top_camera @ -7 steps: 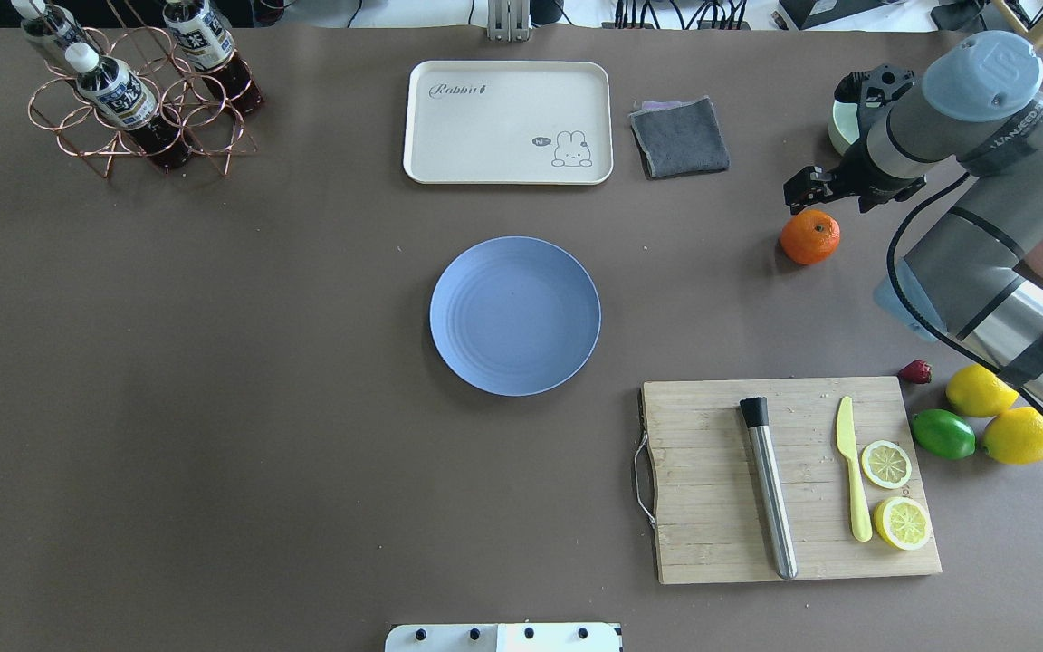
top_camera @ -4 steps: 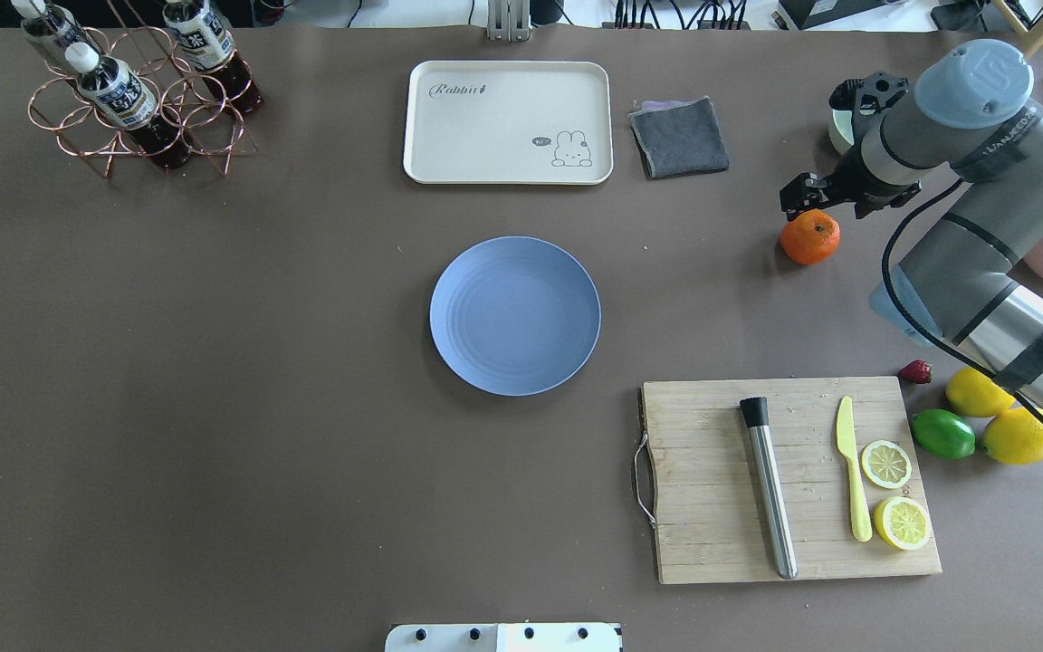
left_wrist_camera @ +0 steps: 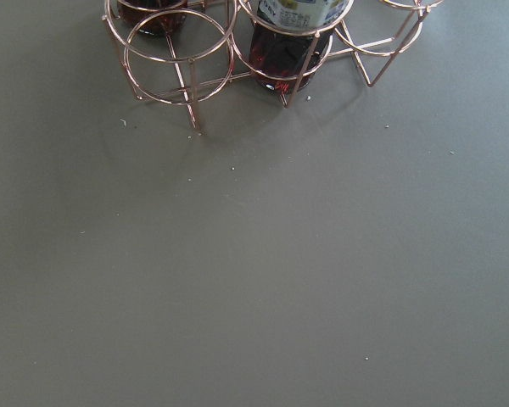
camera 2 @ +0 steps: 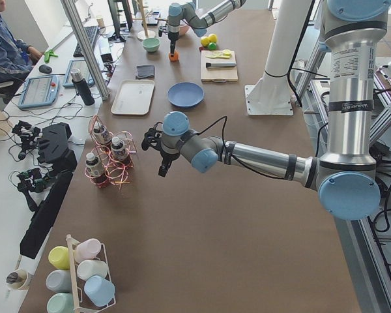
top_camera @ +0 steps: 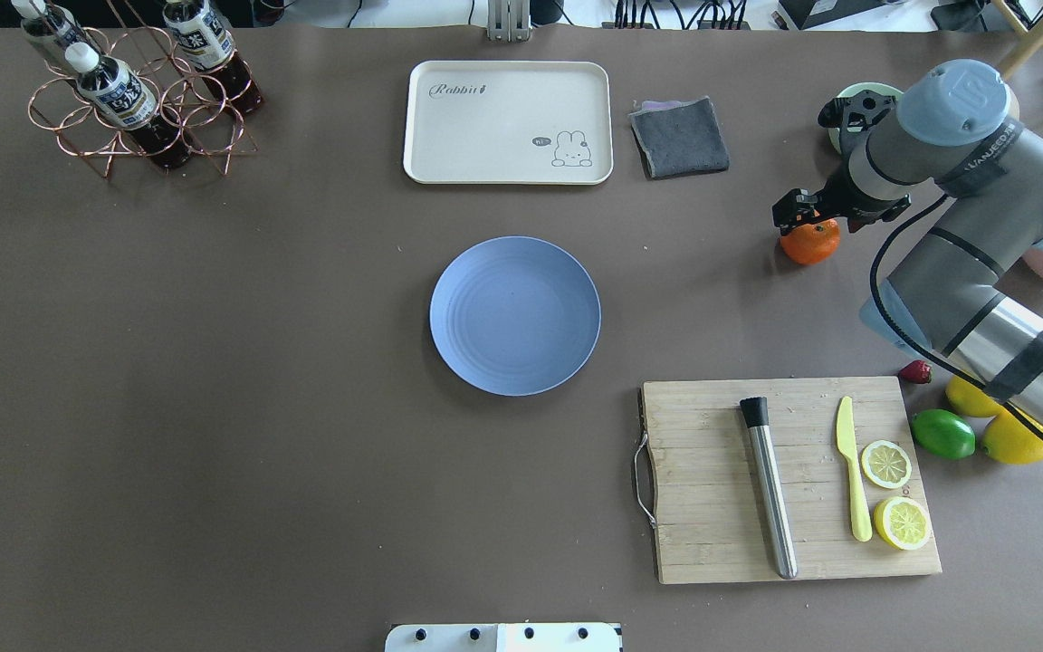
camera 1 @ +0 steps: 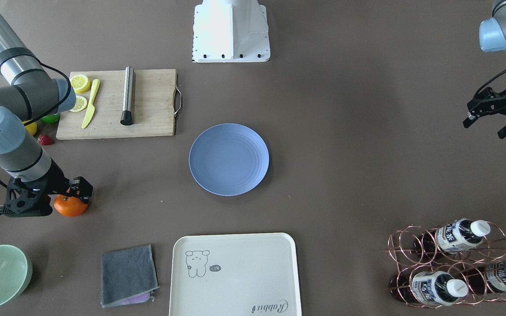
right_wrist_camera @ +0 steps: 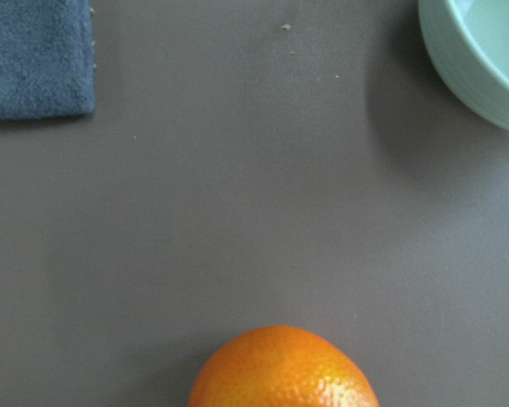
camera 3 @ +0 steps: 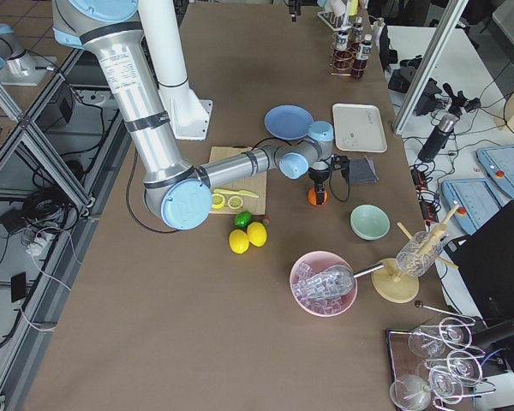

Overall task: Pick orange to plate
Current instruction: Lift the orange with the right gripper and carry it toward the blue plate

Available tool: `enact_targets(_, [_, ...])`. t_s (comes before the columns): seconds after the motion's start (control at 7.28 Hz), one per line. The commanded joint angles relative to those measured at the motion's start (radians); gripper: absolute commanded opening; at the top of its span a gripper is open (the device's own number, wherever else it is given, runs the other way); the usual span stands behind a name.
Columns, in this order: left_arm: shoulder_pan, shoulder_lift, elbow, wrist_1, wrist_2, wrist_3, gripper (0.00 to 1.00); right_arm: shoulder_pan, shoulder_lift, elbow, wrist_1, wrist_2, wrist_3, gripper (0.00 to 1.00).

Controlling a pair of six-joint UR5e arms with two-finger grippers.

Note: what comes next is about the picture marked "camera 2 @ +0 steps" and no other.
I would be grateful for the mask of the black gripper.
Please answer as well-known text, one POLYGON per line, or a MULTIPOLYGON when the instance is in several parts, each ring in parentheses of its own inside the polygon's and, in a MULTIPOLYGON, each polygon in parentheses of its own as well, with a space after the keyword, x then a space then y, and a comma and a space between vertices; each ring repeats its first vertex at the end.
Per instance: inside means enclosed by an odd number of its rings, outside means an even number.
POLYGON ((160 154, 162 156, 162 163, 159 167, 158 174, 161 177, 165 177, 168 173, 170 166, 172 165, 172 162, 180 157, 180 153, 171 154, 162 151, 160 154))
POLYGON ((169 32, 168 39, 170 39, 170 54, 175 53, 176 41, 178 41, 178 32, 169 32))

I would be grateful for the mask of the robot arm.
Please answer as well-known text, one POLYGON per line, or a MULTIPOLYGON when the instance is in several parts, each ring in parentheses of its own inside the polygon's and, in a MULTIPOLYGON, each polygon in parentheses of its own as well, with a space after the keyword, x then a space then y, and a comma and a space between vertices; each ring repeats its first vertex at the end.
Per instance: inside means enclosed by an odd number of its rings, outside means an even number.
POLYGON ((180 23, 182 21, 185 21, 198 37, 202 37, 207 32, 208 27, 218 23, 230 12, 241 8, 245 2, 245 0, 222 1, 202 16, 197 15, 196 7, 193 3, 185 3, 183 5, 172 3, 169 6, 166 22, 166 30, 170 40, 169 55, 172 57, 175 53, 175 45, 179 39, 180 23))
POLYGON ((376 45, 387 30, 389 1, 324 1, 317 45, 331 54, 327 107, 327 147, 323 154, 300 157, 308 149, 304 125, 293 119, 290 72, 310 18, 312 1, 284 1, 272 32, 258 14, 239 14, 229 26, 230 37, 244 39, 237 65, 254 69, 262 44, 268 57, 262 78, 244 93, 217 90, 214 107, 226 122, 238 104, 245 104, 248 119, 239 119, 230 137, 213 136, 200 124, 215 125, 211 116, 196 114, 192 125, 184 113, 199 101, 183 83, 171 90, 175 111, 154 125, 154 143, 162 156, 159 174, 185 158, 195 174, 182 170, 162 187, 161 212, 188 220, 196 210, 220 204, 267 207, 300 202, 289 182, 316 191, 323 208, 336 218, 360 220, 372 215, 381 202, 375 180, 375 159, 370 155, 369 131, 373 111, 376 45))

